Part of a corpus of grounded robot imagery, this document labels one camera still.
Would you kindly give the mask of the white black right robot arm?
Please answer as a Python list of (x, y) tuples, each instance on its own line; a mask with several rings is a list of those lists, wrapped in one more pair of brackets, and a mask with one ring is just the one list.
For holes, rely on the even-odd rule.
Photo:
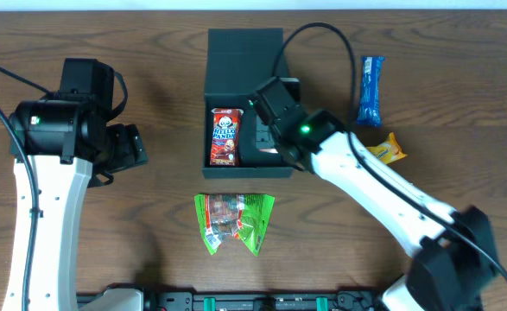
[(460, 213), (379, 161), (331, 113), (299, 105), (255, 109), (285, 159), (349, 194), (412, 258), (379, 297), (385, 310), (473, 310), (502, 266), (491, 223), (477, 207)]

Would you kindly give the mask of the red Hello Panda snack box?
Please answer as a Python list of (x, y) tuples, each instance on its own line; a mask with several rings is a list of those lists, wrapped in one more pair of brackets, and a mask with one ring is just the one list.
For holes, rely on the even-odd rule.
[(243, 110), (214, 108), (211, 142), (211, 166), (238, 165), (238, 134)]

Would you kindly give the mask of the orange Lemond biscuit packet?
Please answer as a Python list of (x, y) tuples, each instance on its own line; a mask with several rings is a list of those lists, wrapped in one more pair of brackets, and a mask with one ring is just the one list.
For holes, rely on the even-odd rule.
[(386, 137), (384, 142), (378, 144), (378, 146), (367, 147), (367, 149), (384, 164), (390, 164), (407, 156), (407, 154), (402, 151), (401, 146), (396, 140), (396, 135), (393, 132)]

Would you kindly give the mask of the dark green gift box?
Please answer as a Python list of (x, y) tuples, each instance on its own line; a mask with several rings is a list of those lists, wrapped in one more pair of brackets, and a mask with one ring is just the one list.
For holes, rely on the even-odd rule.
[[(273, 147), (269, 130), (249, 103), (249, 96), (272, 74), (283, 44), (282, 29), (210, 29), (204, 84), (205, 130), (202, 173), (207, 179), (289, 178), (294, 169)], [(213, 166), (214, 108), (244, 112), (238, 128), (238, 164)]]

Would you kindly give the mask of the blue cookie roll packet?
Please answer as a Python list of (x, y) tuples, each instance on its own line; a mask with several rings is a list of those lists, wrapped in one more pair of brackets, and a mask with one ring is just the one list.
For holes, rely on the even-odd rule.
[(357, 124), (379, 127), (382, 125), (379, 104), (379, 80), (384, 56), (362, 57), (362, 78)]

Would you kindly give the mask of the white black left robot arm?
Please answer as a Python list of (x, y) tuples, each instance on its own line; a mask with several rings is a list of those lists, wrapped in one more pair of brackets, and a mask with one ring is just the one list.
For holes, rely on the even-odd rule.
[(22, 101), (10, 115), (16, 229), (4, 310), (76, 310), (86, 191), (147, 162), (134, 124), (112, 124), (91, 100)]

